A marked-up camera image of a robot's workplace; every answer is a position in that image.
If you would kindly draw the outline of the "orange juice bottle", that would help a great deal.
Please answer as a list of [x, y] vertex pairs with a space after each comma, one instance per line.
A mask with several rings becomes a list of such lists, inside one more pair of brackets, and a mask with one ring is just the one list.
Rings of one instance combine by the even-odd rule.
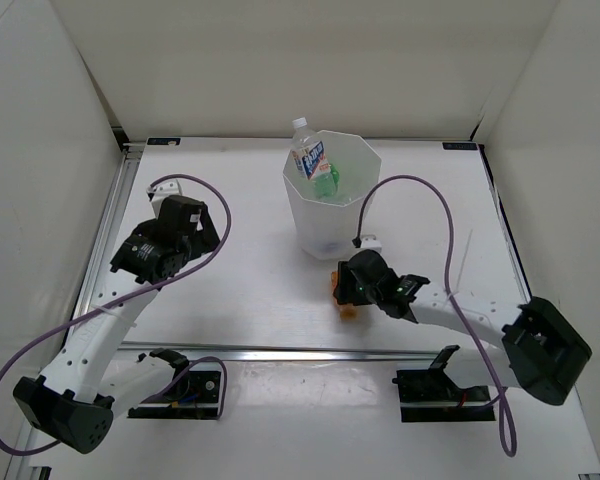
[[[330, 274], [330, 281], [331, 281], [331, 290], [332, 290], [332, 297], [333, 297], [333, 286], [335, 284], [335, 271], [332, 271]], [[354, 319], [357, 316], [358, 313], [358, 306], [360, 304], [361, 300], [364, 300], [364, 295], [360, 292], [360, 290], [358, 289], [358, 294], [357, 294], [357, 298], [354, 304], [337, 304], [334, 297], [333, 297], [333, 301], [335, 304], [335, 307], [339, 313], [340, 319], [341, 320], [351, 320]]]

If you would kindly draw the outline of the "green plastic soda bottle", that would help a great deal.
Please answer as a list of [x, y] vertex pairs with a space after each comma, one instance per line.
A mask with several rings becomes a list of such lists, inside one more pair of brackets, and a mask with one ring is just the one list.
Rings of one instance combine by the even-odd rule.
[[317, 200], [334, 198], [338, 193], [340, 174], [337, 167], [330, 163], [326, 173], [320, 173], [312, 180], [314, 196]]

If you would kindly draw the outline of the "clear bottle white orange label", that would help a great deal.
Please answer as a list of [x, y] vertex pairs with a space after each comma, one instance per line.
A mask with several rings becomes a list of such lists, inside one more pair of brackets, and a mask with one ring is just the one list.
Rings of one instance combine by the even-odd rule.
[[314, 181], [318, 177], [331, 173], [324, 143], [319, 134], [308, 126], [304, 117], [292, 121], [294, 135], [291, 155], [301, 175]]

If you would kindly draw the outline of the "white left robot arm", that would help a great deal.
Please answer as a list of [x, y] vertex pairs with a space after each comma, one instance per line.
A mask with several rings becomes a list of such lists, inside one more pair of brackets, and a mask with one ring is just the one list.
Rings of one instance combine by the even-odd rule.
[[154, 203], [154, 211], [113, 256], [91, 319], [75, 326], [38, 377], [21, 378], [13, 390], [34, 428], [82, 454], [102, 442], [120, 414], [158, 393], [178, 400], [190, 386], [188, 359], [164, 348], [141, 355], [120, 374], [105, 374], [162, 282], [220, 243], [202, 201], [169, 195]]

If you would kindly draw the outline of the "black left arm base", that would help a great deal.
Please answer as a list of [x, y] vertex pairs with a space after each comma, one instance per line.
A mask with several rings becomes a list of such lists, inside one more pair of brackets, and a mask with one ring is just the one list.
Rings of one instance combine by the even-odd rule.
[[228, 387], [226, 364], [216, 357], [195, 360], [166, 393], [128, 410], [129, 419], [219, 420]]

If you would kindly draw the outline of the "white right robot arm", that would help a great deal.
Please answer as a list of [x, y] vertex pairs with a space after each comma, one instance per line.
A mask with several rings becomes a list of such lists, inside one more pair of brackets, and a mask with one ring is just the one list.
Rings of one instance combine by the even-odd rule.
[[226, 246], [194, 277], [190, 309], [203, 343], [302, 349], [417, 350], [452, 343], [429, 387], [450, 400], [501, 383], [561, 404], [591, 355], [541, 300], [455, 294], [448, 279], [447, 214], [436, 210], [432, 251], [416, 253], [405, 227], [357, 201], [242, 205]]

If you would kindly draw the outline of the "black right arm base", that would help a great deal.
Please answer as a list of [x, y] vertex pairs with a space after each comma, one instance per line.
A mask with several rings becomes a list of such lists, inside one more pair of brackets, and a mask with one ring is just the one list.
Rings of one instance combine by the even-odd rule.
[[439, 369], [398, 370], [397, 387], [403, 423], [460, 423], [495, 420], [487, 386], [460, 388]]

